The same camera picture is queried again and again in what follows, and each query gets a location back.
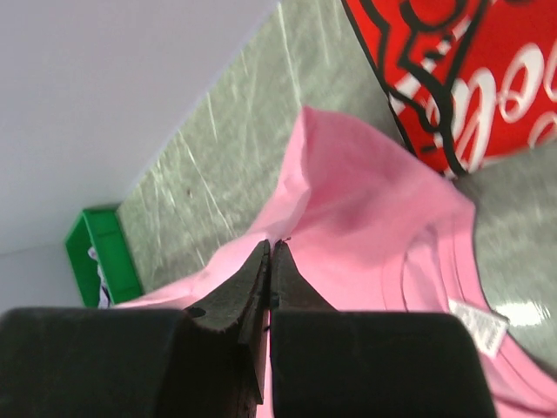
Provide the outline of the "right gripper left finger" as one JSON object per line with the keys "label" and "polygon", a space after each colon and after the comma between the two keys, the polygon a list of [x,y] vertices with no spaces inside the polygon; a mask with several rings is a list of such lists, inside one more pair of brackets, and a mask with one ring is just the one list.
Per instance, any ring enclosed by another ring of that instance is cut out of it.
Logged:
{"label": "right gripper left finger", "polygon": [[185,309],[15,308],[1,318],[4,417],[252,417],[271,248]]}

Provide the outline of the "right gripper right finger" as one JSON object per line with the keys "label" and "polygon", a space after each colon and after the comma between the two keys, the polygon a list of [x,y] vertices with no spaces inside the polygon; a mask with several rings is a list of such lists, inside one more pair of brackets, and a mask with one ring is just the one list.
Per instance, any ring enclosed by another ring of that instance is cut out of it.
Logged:
{"label": "right gripper right finger", "polygon": [[276,417],[493,417],[480,357],[446,313],[348,312],[272,255],[270,362]]}

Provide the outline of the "pink t-shirt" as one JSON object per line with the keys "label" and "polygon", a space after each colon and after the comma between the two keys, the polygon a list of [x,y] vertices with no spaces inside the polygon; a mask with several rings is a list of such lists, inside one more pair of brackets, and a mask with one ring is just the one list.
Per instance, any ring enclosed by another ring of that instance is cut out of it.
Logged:
{"label": "pink t-shirt", "polygon": [[249,230],[198,273],[131,302],[185,308],[231,277],[262,240],[342,310],[455,314],[472,333],[500,417],[553,417],[556,384],[487,306],[473,255],[475,208],[392,139],[343,113],[304,108],[274,194]]}

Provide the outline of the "lavender t-shirt in bin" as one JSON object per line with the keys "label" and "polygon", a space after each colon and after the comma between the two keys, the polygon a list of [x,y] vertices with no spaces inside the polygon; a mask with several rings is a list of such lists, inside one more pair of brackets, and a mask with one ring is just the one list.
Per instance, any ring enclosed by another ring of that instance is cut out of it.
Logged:
{"label": "lavender t-shirt in bin", "polygon": [[96,249],[91,246],[88,249],[89,257],[97,263],[97,276],[99,278],[99,299],[97,307],[106,309],[111,307],[111,297],[108,286],[104,277],[102,267],[100,266]]}

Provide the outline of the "green plastic bin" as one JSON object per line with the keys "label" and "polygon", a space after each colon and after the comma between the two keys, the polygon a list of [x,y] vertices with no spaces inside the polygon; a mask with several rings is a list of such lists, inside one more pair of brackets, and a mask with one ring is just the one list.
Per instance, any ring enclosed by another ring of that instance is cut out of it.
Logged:
{"label": "green plastic bin", "polygon": [[97,263],[88,255],[91,246],[97,251],[112,304],[144,294],[115,206],[83,209],[64,245],[86,307],[96,308],[99,299]]}

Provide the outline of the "folded red white Coca-Cola t-shirt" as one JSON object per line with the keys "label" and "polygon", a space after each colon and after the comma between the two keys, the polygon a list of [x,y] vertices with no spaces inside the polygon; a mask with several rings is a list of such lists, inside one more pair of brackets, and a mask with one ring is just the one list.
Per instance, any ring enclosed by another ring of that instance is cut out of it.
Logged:
{"label": "folded red white Coca-Cola t-shirt", "polygon": [[553,1],[346,1],[406,148],[459,177],[556,136]]}

